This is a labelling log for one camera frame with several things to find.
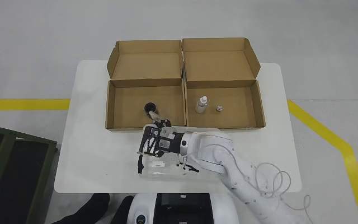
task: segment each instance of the white robotic arm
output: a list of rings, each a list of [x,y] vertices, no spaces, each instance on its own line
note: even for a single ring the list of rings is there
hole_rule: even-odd
[[[257,183],[265,182],[256,174],[256,167],[234,156],[230,136],[222,132],[185,133],[191,135],[188,158],[203,168],[222,174],[224,185],[247,207],[262,224],[301,224],[301,217],[291,214],[292,210],[273,191],[260,190]]]
[[[204,169],[219,173],[223,184],[262,224],[306,223],[300,216],[293,215],[281,200],[278,191],[282,182],[277,189],[268,191],[267,184],[262,185],[266,180],[257,174],[257,167],[235,157],[234,151],[230,136],[222,132],[179,133],[172,127],[157,128],[155,125],[144,127],[140,148],[140,153],[156,157],[168,152],[180,153],[183,167],[186,161],[194,161]]]

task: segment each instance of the white label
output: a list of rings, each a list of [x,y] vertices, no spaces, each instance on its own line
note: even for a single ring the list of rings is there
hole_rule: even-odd
[[[152,167],[165,167],[165,163],[163,161],[153,161]]]

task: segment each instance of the cardboard box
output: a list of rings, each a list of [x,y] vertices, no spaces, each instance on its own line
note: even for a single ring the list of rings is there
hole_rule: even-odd
[[[183,39],[186,74],[187,126],[262,128],[265,126],[260,88],[260,64],[246,38]],[[199,98],[208,106],[198,114]]]
[[[180,40],[118,41],[107,64],[106,128],[142,129],[153,102],[172,125],[186,125]]]

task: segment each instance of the yellow tape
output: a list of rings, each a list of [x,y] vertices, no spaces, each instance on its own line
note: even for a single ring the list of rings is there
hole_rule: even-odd
[[[291,100],[288,100],[287,104],[289,107],[289,111],[293,116],[295,116],[302,123],[307,125],[310,129],[312,129],[314,132],[316,132],[319,136],[321,136],[328,143],[336,147],[342,153],[348,177],[351,182],[353,194],[356,199],[356,204],[358,205],[358,163],[356,161],[352,146],[350,146],[342,138],[334,134],[326,126],[321,124],[318,120],[309,115],[306,111],[301,109]]]
[[[0,99],[0,110],[68,110],[70,99]]]

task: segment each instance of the plastic dropper bottle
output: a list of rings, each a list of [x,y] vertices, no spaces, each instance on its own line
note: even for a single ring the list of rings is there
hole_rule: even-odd
[[[202,112],[204,112],[207,105],[208,105],[208,98],[206,96],[203,96],[197,101],[195,111],[201,114]]]

